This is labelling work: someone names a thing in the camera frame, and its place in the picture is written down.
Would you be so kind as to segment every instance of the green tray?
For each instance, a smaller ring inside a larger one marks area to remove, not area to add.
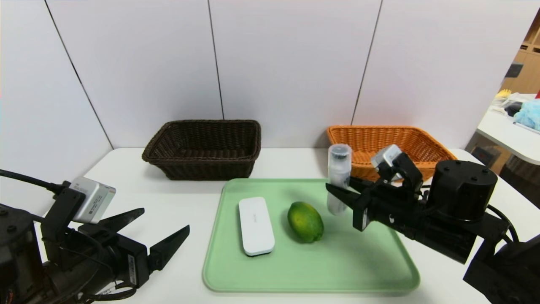
[[[326,180],[235,179],[227,182],[206,254],[203,278],[217,292],[406,293],[420,283],[396,233],[380,223],[353,228],[352,211],[326,208]],[[242,248],[238,202],[266,200],[275,237],[270,254],[248,257]],[[305,201],[321,214],[322,240],[298,242],[287,222],[291,203]]]

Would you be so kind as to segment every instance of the bottle cap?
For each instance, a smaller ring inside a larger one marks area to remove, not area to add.
[[[346,144],[333,144],[328,148],[328,168],[330,170],[350,171],[353,150]]]

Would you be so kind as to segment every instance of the table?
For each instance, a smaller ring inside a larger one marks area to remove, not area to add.
[[[146,213],[120,233],[148,247],[186,224],[191,225],[191,234],[166,268],[154,272],[135,296],[122,304],[488,303],[481,293],[462,281],[466,266],[401,235],[421,277],[419,288],[405,296],[215,293],[204,285],[202,269],[225,183],[170,181],[157,167],[141,159],[142,152],[139,148],[114,150],[85,175],[117,189],[104,217],[144,207]],[[451,152],[461,160],[476,161],[464,150],[451,149]],[[322,178],[326,176],[326,166],[326,149],[262,149],[251,177]],[[540,233],[535,229],[540,212],[502,179],[497,182],[491,204],[512,220],[520,239],[528,240]],[[471,255],[480,243],[477,239]]]
[[[535,98],[535,94],[522,94],[525,98]],[[489,109],[476,129],[466,150],[474,148],[480,134],[503,146],[522,160],[540,165],[540,135],[513,124],[514,118]]]

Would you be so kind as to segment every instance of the plastic bottle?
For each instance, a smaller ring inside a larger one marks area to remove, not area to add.
[[[344,189],[349,187],[352,152],[353,150],[346,144],[334,144],[328,148],[328,178],[330,184]],[[328,211],[333,215],[343,215],[347,210],[347,205],[330,193],[328,193],[326,205]]]

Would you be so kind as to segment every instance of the wicker basket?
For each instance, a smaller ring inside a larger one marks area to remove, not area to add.
[[[171,180],[227,181],[249,177],[260,150],[257,121],[172,121],[150,140],[143,160]]]
[[[456,159],[431,135],[414,127],[335,125],[327,134],[332,144],[345,143],[353,149],[351,176],[371,181],[379,178],[371,157],[393,143],[409,155],[425,181],[435,173],[437,162]]]

